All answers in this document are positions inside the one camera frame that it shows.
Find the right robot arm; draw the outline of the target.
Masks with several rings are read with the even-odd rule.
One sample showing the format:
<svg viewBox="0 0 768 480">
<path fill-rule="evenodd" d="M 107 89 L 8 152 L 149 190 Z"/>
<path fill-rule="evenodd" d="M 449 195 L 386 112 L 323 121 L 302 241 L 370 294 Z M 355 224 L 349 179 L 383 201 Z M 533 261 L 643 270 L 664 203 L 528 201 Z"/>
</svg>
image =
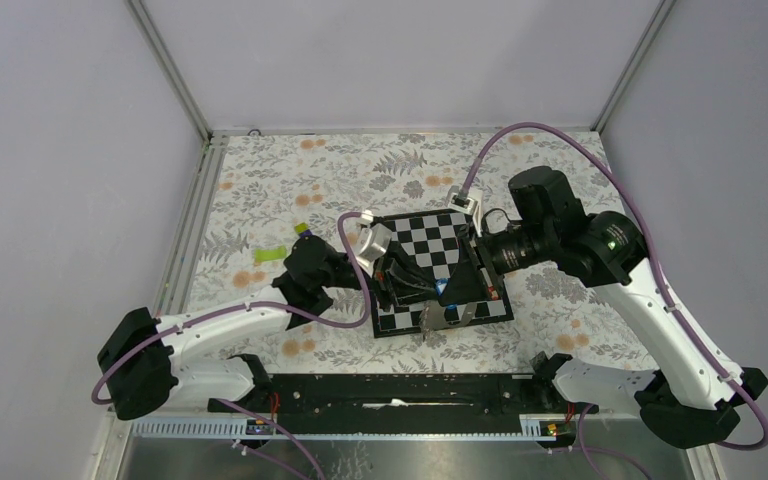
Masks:
<svg viewBox="0 0 768 480">
<path fill-rule="evenodd" d="M 533 365 L 537 405 L 557 412 L 569 402 L 593 404 L 630 414 L 680 449 L 724 444 L 739 424 L 738 407 L 760 396 L 766 376 L 733 362 L 666 300 L 644 235 L 628 217 L 586 213 L 566 176 L 547 166 L 515 175 L 508 188 L 519 219 L 495 233 L 481 225 L 459 233 L 459 262 L 439 304 L 498 298 L 506 274 L 552 262 L 613 308 L 656 366 L 627 371 L 541 354 Z"/>
</svg>

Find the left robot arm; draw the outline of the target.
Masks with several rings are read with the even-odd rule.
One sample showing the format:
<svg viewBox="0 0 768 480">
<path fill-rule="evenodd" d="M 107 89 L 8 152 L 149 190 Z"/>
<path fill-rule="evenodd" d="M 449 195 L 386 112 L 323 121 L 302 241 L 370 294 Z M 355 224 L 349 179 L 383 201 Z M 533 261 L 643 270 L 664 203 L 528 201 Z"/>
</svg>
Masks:
<svg viewBox="0 0 768 480">
<path fill-rule="evenodd" d="M 433 275 L 388 230 L 377 226 L 357 253 L 342 253 L 315 235 L 298 239 L 284 272 L 241 300 L 159 318 L 146 307 L 128 312 L 97 355 L 99 386 L 118 419 L 161 409 L 195 409 L 210 399 L 256 411 L 269 401 L 265 369 L 251 354 L 211 360 L 208 353 L 252 337 L 312 323 L 332 304 L 329 288 L 369 294 L 368 311 L 433 300 Z"/>
</svg>

